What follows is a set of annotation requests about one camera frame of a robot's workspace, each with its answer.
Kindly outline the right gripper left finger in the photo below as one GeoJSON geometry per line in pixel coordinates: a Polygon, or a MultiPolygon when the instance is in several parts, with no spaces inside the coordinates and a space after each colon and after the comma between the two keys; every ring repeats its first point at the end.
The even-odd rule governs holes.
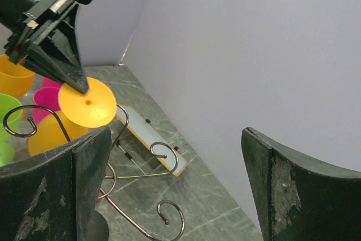
{"type": "Polygon", "coordinates": [[[1,240],[86,240],[111,145],[102,126],[1,167],[1,240]]]}

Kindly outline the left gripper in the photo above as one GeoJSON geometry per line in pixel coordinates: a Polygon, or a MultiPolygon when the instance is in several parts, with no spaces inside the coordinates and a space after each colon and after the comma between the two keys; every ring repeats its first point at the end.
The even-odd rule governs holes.
{"type": "Polygon", "coordinates": [[[9,60],[87,93],[75,32],[78,8],[77,0],[4,0],[4,25],[12,31],[5,45],[9,60]]]}

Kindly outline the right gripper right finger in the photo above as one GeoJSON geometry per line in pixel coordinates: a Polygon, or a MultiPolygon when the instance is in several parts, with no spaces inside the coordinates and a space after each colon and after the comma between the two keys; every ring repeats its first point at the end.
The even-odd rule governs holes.
{"type": "Polygon", "coordinates": [[[360,240],[360,172],[245,128],[241,149],[263,240],[360,240]]]}

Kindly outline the pink wine glass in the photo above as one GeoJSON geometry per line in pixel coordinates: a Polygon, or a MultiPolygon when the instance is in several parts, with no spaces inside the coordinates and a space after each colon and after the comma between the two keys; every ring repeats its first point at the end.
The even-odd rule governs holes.
{"type": "MultiPolygon", "coordinates": [[[[40,88],[34,93],[33,105],[46,107],[54,112],[60,111],[58,102],[59,90],[60,89],[58,87],[40,88]]],[[[50,113],[45,110],[32,108],[32,119],[37,126],[40,124],[42,119],[49,114],[50,113]]]]}
{"type": "Polygon", "coordinates": [[[58,83],[56,81],[53,81],[47,77],[42,77],[42,87],[55,87],[55,88],[61,88],[62,84],[58,83]]]}

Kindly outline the orange wine glass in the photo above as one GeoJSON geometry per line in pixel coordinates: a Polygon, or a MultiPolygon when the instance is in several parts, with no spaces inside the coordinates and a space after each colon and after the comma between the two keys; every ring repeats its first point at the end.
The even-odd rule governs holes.
{"type": "MultiPolygon", "coordinates": [[[[81,94],[68,84],[62,84],[58,102],[60,117],[70,140],[109,124],[116,115],[116,98],[112,90],[101,81],[88,77],[89,89],[81,94]]],[[[38,131],[27,141],[30,156],[38,155],[68,141],[53,115],[47,115],[37,126],[38,131]]]]}
{"type": "Polygon", "coordinates": [[[7,55],[1,55],[1,93],[19,98],[33,85],[35,73],[20,64],[9,61],[7,55]]]}

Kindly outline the wire wine glass rack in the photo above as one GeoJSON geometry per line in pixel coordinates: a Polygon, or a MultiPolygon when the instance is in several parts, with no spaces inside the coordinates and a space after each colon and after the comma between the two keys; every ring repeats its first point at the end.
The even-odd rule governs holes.
{"type": "MultiPolygon", "coordinates": [[[[36,134],[36,132],[38,131],[38,128],[35,124],[35,122],[33,121],[33,119],[31,117],[29,117],[27,119],[27,122],[30,123],[31,127],[33,128],[33,131],[28,133],[28,134],[20,134],[18,132],[13,131],[9,125],[8,125],[8,118],[11,117],[11,115],[13,115],[15,112],[17,111],[21,111],[23,109],[28,109],[28,108],[38,108],[38,109],[42,109],[45,110],[47,112],[49,112],[51,115],[53,115],[53,117],[55,118],[55,120],[57,121],[62,133],[65,136],[66,140],[70,140],[68,133],[66,132],[66,129],[60,119],[60,117],[57,115],[57,113],[55,113],[54,111],[46,108],[46,107],[42,107],[42,106],[34,106],[34,105],[25,105],[25,106],[19,106],[16,107],[14,109],[11,109],[10,111],[8,111],[2,121],[2,125],[5,129],[6,132],[8,132],[8,134],[13,135],[14,137],[18,137],[18,138],[29,138],[33,135],[36,134]]],[[[112,148],[119,148],[124,155],[126,155],[131,161],[133,161],[134,159],[130,157],[130,155],[121,147],[120,145],[120,137],[122,136],[122,133],[126,130],[126,128],[124,127],[123,124],[123,128],[120,130],[118,136],[114,139],[113,143],[112,143],[112,148]]],[[[105,175],[104,178],[105,179],[111,179],[113,181],[113,185],[111,187],[111,189],[108,192],[104,192],[103,190],[100,191],[101,195],[98,196],[99,199],[104,198],[113,208],[114,210],[116,210],[124,219],[126,219],[130,224],[133,225],[133,227],[135,227],[139,232],[141,232],[146,238],[150,239],[150,240],[157,240],[156,237],[152,236],[149,232],[145,231],[145,229],[143,229],[139,224],[137,224],[132,218],[130,218],[111,198],[110,198],[110,194],[112,193],[112,191],[115,189],[116,187],[116,182],[118,180],[131,180],[131,179],[145,179],[145,178],[159,178],[159,177],[164,177],[164,176],[168,176],[171,175],[171,173],[167,170],[166,172],[163,173],[156,173],[156,174],[146,174],[143,173],[142,175],[137,175],[137,176],[126,176],[124,175],[125,171],[122,170],[119,173],[116,172],[116,170],[118,170],[120,167],[116,166],[113,167],[111,166],[111,164],[107,164],[107,167],[111,170],[112,174],[110,176],[105,175]]],[[[184,218],[184,214],[182,212],[182,210],[179,208],[178,205],[176,205],[173,201],[171,200],[162,200],[158,203],[157,205],[157,214],[160,216],[160,218],[164,221],[164,223],[166,225],[170,224],[170,221],[165,217],[165,215],[162,213],[161,207],[164,204],[169,204],[172,205],[178,212],[179,216],[180,216],[180,221],[181,221],[181,227],[180,227],[180,232],[179,234],[174,238],[174,240],[179,240],[182,235],[184,234],[184,230],[186,227],[186,221],[184,218]]]]}

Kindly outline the pink wine glass front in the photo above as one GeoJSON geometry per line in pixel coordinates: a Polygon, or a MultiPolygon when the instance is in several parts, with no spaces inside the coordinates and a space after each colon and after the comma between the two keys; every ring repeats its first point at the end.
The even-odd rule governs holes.
{"type": "Polygon", "coordinates": [[[56,81],[53,81],[47,77],[42,77],[42,87],[55,87],[55,88],[61,88],[62,84],[58,83],[56,81]]]}

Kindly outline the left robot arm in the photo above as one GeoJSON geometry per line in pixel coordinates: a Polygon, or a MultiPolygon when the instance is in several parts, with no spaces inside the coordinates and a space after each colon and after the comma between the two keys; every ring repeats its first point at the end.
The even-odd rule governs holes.
{"type": "Polygon", "coordinates": [[[79,5],[92,0],[1,0],[1,24],[12,35],[5,44],[9,61],[68,84],[79,93],[89,86],[76,37],[79,5]]]}

